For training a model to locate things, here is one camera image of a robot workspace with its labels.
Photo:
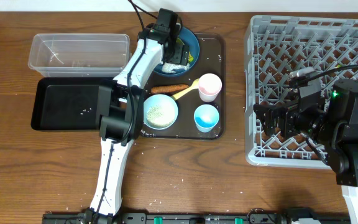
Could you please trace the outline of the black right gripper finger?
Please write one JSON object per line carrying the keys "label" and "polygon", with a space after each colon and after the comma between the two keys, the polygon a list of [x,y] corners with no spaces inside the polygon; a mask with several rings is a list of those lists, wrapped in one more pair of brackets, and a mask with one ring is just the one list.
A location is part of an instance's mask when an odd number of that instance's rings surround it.
{"label": "black right gripper finger", "polygon": [[269,111],[270,105],[260,105],[256,104],[253,106],[254,113],[256,114],[257,119],[261,121],[262,124],[269,124]]}
{"label": "black right gripper finger", "polygon": [[280,131],[277,123],[263,123],[262,127],[266,136],[276,135]]}

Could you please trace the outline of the white tissue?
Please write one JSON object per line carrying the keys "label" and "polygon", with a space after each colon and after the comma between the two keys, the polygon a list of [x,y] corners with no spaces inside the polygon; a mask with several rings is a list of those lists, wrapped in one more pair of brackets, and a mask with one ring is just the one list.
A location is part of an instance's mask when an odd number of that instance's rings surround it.
{"label": "white tissue", "polygon": [[164,63],[162,65],[162,73],[167,73],[167,74],[174,74],[174,73],[180,73],[180,72],[184,72],[187,71],[190,68],[190,64],[186,64],[186,65],[177,65],[177,64],[173,64],[173,63]]}

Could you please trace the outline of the yellow snack wrapper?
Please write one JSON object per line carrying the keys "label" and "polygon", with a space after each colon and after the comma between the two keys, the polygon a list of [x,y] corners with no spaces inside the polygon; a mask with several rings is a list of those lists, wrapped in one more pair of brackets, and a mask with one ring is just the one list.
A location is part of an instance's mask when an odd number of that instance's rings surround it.
{"label": "yellow snack wrapper", "polygon": [[[180,39],[177,38],[177,43],[181,43],[182,45],[184,45],[185,43]],[[188,63],[191,63],[194,60],[193,56],[191,55],[191,53],[188,53]]]}

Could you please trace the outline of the light blue plastic cup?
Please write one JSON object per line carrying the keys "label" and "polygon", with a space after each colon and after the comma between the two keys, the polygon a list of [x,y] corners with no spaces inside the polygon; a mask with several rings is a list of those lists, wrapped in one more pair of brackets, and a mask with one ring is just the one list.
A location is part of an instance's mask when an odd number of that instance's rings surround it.
{"label": "light blue plastic cup", "polygon": [[215,127],[215,125],[217,125],[220,119],[217,108],[209,104],[204,104],[197,107],[193,117],[197,129],[202,133],[210,132]]}

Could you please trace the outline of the light blue bowl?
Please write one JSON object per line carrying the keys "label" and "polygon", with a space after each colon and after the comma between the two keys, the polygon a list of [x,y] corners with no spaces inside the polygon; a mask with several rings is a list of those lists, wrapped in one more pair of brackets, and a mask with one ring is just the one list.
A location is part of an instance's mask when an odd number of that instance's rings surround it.
{"label": "light blue bowl", "polygon": [[[146,120],[147,112],[151,106],[155,106],[155,105],[160,105],[163,108],[165,114],[170,115],[170,118],[172,120],[168,126],[164,128],[155,128],[147,122]],[[150,96],[144,101],[144,124],[152,129],[164,130],[169,128],[176,121],[177,116],[178,116],[178,106],[170,96],[158,94],[158,95]]]}

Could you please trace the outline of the white rice grains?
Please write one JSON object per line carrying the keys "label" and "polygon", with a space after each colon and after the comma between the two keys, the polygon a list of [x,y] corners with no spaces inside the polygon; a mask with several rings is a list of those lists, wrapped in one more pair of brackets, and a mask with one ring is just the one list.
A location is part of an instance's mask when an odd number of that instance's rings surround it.
{"label": "white rice grains", "polygon": [[155,128],[164,128],[171,122],[169,114],[165,114],[160,105],[151,106],[146,115],[147,122]]}

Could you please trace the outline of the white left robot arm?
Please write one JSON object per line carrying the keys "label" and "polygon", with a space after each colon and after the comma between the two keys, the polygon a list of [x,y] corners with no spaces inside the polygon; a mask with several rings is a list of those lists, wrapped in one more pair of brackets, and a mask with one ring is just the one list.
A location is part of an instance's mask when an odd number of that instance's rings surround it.
{"label": "white left robot arm", "polygon": [[144,121],[144,86],[155,67],[166,59],[188,60],[189,47],[185,45],[177,53],[178,47],[175,39],[162,40],[146,29],[139,34],[135,53],[123,71],[99,86],[96,127],[101,138],[101,164],[90,205],[95,218],[113,217],[121,207],[127,156]]}

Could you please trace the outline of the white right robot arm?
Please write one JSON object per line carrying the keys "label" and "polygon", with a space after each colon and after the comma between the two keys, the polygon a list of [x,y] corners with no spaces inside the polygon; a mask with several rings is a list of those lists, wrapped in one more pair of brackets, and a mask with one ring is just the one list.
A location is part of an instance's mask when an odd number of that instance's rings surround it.
{"label": "white right robot arm", "polygon": [[276,129],[284,138],[303,133],[324,146],[327,155],[320,159],[336,175],[351,223],[358,223],[358,80],[336,81],[328,109],[323,107],[321,85],[310,82],[288,103],[254,105],[253,110],[266,135]]}

